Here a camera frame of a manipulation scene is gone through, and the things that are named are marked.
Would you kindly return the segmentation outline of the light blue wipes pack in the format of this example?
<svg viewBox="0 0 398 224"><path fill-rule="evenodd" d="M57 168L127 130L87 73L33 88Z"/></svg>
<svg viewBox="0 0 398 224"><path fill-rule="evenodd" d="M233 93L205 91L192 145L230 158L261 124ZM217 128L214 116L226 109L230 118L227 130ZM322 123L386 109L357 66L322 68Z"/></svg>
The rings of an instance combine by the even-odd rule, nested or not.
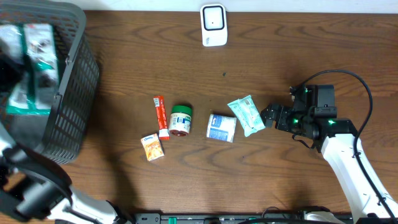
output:
<svg viewBox="0 0 398 224"><path fill-rule="evenodd" d="M228 106L239 119L246 137L266 128L251 95L234 100Z"/></svg>

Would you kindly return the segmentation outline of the green white 3M package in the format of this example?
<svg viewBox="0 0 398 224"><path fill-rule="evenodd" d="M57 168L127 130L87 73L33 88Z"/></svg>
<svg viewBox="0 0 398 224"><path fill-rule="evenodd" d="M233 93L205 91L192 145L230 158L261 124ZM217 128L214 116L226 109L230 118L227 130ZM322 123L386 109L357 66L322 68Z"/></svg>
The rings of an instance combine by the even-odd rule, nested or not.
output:
<svg viewBox="0 0 398 224"><path fill-rule="evenodd" d="M21 80L8 97L7 113L48 115L60 84L53 27L50 24L4 24L1 47L22 69Z"/></svg>

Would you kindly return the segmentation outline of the blue white packet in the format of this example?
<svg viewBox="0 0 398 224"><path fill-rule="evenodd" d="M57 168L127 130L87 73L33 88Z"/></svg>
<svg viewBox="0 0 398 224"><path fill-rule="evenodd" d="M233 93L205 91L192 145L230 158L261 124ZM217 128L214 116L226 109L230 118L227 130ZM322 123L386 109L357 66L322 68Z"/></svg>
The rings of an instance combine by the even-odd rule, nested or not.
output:
<svg viewBox="0 0 398 224"><path fill-rule="evenodd" d="M206 130L207 138L233 142L236 122L236 118L211 114Z"/></svg>

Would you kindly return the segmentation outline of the green lid jar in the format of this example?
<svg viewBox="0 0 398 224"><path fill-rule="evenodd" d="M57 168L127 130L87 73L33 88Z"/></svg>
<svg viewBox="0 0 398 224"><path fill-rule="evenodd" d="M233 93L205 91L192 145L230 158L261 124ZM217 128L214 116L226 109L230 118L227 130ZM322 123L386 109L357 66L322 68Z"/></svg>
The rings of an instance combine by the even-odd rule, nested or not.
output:
<svg viewBox="0 0 398 224"><path fill-rule="evenodd" d="M188 136L192 124L192 109L184 105L172 107L169 133L175 136Z"/></svg>

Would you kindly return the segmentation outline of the orange tissue packet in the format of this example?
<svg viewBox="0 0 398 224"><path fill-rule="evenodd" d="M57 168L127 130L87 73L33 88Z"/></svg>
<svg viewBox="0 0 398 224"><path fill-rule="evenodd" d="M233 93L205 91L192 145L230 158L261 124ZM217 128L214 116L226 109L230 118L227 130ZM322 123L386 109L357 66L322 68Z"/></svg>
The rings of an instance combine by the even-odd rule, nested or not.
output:
<svg viewBox="0 0 398 224"><path fill-rule="evenodd" d="M141 144L144 147L146 158L148 161L153 161L164 157L162 145L156 133L142 138Z"/></svg>

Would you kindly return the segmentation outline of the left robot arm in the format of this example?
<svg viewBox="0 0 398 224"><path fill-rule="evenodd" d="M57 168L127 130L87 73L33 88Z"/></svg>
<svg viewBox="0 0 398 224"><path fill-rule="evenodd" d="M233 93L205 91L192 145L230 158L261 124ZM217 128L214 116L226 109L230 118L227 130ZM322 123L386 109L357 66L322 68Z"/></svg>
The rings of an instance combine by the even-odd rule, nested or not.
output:
<svg viewBox="0 0 398 224"><path fill-rule="evenodd" d="M57 223L137 223L106 200L74 189L69 175L55 162L15 142L1 127L1 213L19 221Z"/></svg>

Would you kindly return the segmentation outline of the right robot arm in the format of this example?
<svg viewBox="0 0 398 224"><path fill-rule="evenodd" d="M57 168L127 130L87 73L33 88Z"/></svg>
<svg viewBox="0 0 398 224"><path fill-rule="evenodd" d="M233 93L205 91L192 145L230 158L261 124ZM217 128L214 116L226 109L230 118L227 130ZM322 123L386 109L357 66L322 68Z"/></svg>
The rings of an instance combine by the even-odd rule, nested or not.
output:
<svg viewBox="0 0 398 224"><path fill-rule="evenodd" d="M268 128L313 141L333 169L356 223L394 223L397 202L388 194L368 158L350 119L338 118L332 85L301 85L290 89L293 105L271 103L261 113Z"/></svg>

